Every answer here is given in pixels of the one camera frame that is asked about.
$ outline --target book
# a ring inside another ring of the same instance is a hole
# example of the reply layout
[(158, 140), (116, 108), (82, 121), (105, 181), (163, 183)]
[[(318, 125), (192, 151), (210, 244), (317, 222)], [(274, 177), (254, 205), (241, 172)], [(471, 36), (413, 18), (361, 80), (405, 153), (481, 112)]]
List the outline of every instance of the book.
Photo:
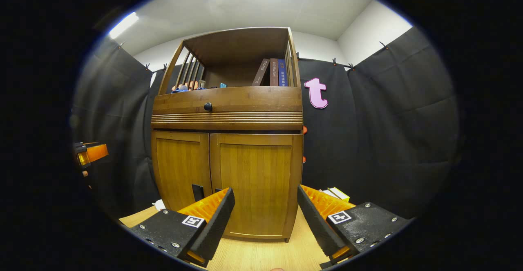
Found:
[(287, 81), (287, 71), (284, 59), (278, 59), (278, 78), (280, 86), (289, 85), (289, 81)]
[(269, 59), (264, 58), (261, 61), (260, 68), (258, 68), (258, 72), (256, 73), (256, 77), (254, 77), (254, 81), (251, 86), (260, 86), (262, 84), (263, 76), (265, 76), (268, 66), (269, 66)]
[(278, 86), (278, 59), (271, 58), (270, 59), (270, 85), (271, 86)]

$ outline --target light fixture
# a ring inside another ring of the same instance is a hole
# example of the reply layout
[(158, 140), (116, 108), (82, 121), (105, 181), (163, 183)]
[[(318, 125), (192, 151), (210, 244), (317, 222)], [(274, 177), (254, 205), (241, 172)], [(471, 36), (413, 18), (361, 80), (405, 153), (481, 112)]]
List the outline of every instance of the light fixture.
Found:
[(121, 22), (116, 25), (116, 27), (112, 28), (112, 30), (109, 32), (109, 35), (111, 38), (116, 38), (118, 35), (123, 33), (127, 28), (131, 27), (134, 22), (138, 21), (138, 16), (136, 16), (136, 12), (131, 12), (128, 16), (126, 16)]

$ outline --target white wall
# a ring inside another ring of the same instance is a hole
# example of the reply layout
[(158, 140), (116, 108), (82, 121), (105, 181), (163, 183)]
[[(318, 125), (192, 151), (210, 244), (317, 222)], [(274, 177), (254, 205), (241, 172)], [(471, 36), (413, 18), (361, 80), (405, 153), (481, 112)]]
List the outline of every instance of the white wall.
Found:
[(293, 31), (293, 39), (299, 57), (326, 62), (332, 62), (332, 59), (336, 58), (337, 63), (347, 64), (340, 45), (334, 40), (295, 31)]
[[(144, 65), (150, 64), (149, 70), (159, 70), (163, 68), (164, 64), (168, 64), (170, 62), (172, 56), (174, 55), (174, 52), (176, 51), (176, 49), (178, 49), (178, 46), (180, 45), (180, 42), (183, 39), (191, 38), (206, 33), (207, 32), (193, 34), (164, 42), (162, 44), (153, 46), (150, 49), (138, 53), (134, 56), (134, 58)], [(341, 64), (347, 63), (347, 60), (343, 55), (340, 45), (338, 44), (338, 42), (334, 40), (295, 31), (293, 31), (293, 39), (295, 42), (296, 51), (299, 52), (300, 57), (325, 60), (327, 62), (332, 62), (332, 59), (336, 57), (336, 62)], [(180, 56), (178, 57), (176, 65), (183, 63), (185, 55), (187, 55), (187, 50), (183, 49)], [(155, 75), (156, 74), (153, 74), (151, 84), (154, 81)]]
[(387, 45), (411, 27), (402, 16), (373, 0), (340, 36), (338, 44), (355, 66), (383, 48), (380, 41)]

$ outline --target cabinet door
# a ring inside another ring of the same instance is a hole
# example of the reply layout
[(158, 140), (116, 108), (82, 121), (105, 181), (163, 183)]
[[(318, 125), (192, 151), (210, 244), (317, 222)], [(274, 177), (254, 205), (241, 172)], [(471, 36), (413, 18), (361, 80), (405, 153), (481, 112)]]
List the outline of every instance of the cabinet door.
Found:
[(213, 187), (232, 187), (224, 235), (287, 239), (297, 212), (303, 135), (211, 134)]
[(154, 176), (166, 208), (177, 211), (195, 202), (192, 184), (212, 194), (209, 133), (153, 131)]

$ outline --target wooden cabinet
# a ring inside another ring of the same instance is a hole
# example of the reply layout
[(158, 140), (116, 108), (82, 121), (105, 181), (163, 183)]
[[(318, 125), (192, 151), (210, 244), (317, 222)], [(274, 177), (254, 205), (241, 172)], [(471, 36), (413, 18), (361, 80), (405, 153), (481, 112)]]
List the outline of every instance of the wooden cabinet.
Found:
[(192, 184), (213, 193), (209, 175), (209, 133), (153, 131), (151, 138), (156, 185), (173, 211), (194, 203)]
[(290, 237), (302, 148), (302, 135), (211, 134), (213, 187), (232, 187), (236, 199), (224, 235)]
[[(182, 68), (171, 81), (184, 49)], [(290, 29), (282, 27), (232, 29), (181, 42), (151, 119), (154, 173), (168, 209), (194, 202), (192, 184), (203, 186), (204, 196), (232, 187), (236, 206), (224, 235), (290, 237), (303, 155), (295, 53)], [(251, 86), (264, 58), (284, 59), (289, 86), (269, 86), (269, 80)], [(168, 94), (181, 85), (191, 89), (200, 80), (208, 89)], [(228, 87), (210, 88), (220, 83)]]
[(165, 206), (177, 211), (232, 187), (236, 206), (224, 235), (287, 239), (297, 211), (303, 136), (154, 131), (155, 177)]

